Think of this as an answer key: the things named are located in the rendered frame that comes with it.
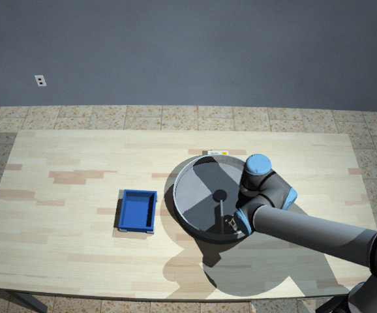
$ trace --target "small object in tray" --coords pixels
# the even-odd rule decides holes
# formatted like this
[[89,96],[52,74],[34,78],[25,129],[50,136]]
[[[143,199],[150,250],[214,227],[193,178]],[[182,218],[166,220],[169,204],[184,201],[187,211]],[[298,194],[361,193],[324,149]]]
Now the small object in tray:
[[154,234],[156,191],[125,189],[119,219],[119,231]]

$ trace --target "light wood surface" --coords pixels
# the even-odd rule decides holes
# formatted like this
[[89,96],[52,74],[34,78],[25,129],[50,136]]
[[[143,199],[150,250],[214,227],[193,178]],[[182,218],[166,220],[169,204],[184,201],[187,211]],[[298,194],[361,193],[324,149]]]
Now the light wood surface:
[[[301,214],[376,230],[346,134],[21,130],[0,183],[0,288],[131,299],[348,293],[367,268],[253,233],[194,240],[172,214],[179,171],[205,150],[270,158]],[[116,228],[120,190],[155,190],[155,233]]]

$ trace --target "tiled floor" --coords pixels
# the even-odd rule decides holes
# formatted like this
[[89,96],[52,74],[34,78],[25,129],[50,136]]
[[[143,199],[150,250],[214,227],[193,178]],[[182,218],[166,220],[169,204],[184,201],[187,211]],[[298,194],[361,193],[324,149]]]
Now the tiled floor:
[[[0,178],[21,129],[158,129],[329,132],[350,135],[377,223],[377,112],[210,106],[34,106],[0,108]],[[313,313],[329,298],[243,303],[160,303],[36,296],[48,312]],[[32,312],[0,290],[0,313]]]

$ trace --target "gray wall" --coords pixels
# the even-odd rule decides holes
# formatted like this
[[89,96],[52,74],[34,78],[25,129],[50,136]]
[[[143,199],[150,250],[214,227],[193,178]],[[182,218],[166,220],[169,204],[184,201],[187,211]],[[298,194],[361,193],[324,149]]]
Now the gray wall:
[[0,106],[88,104],[377,111],[377,1],[0,1]]

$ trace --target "robotic arm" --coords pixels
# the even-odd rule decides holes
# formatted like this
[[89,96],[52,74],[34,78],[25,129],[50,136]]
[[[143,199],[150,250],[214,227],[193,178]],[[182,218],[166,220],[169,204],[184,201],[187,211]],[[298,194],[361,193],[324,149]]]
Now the robotic arm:
[[243,233],[265,233],[370,268],[366,282],[345,297],[332,298],[317,313],[377,313],[377,231],[287,211],[297,192],[264,155],[247,159],[240,190],[253,197],[234,215]]

